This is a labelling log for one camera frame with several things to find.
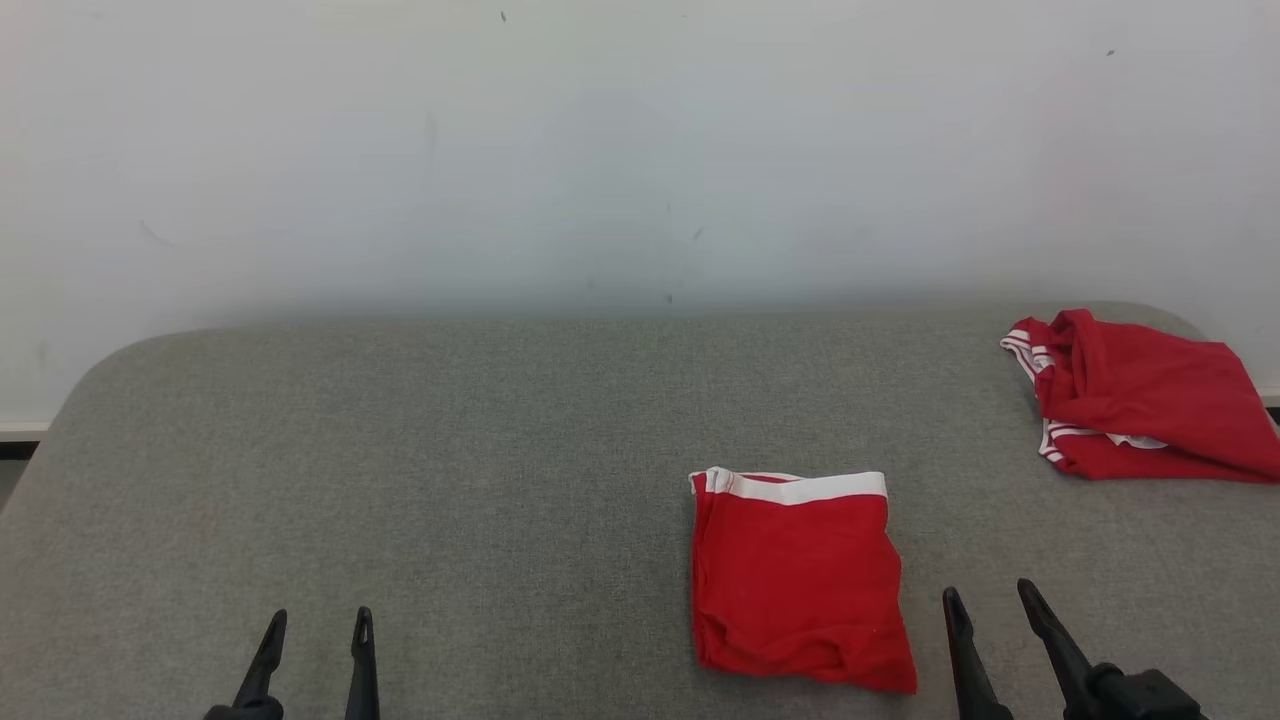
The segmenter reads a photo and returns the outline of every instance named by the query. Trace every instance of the gray table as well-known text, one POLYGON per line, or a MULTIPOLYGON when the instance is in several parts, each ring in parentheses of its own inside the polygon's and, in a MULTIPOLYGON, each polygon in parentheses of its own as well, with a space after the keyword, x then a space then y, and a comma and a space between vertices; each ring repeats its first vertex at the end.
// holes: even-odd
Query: gray table
POLYGON ((388 720, 938 720, 955 716, 940 596, 956 584, 1000 697, 1057 717, 1027 575, 1094 660, 1160 666, 1213 717, 1275 717, 1277 488, 1059 475, 997 347, 1056 309, 129 347, 77 387, 0 514, 0 716, 198 717, 287 607, 274 694, 291 717, 340 717, 367 605, 388 720), (919 696, 698 667, 686 475, 717 464, 886 474, 919 696))

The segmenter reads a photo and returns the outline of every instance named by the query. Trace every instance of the folded red shorts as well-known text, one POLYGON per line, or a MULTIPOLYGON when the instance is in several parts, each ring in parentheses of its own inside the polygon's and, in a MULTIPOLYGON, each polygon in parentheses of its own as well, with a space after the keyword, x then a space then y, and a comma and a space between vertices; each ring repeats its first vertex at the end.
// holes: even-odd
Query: folded red shorts
POLYGON ((690 475, 694 646, 705 666, 914 693, 884 475, 690 475))
POLYGON ((1220 342, 1064 310, 1000 341, 1036 386, 1039 452, 1065 473, 1280 482, 1280 438, 1239 357, 1220 342))

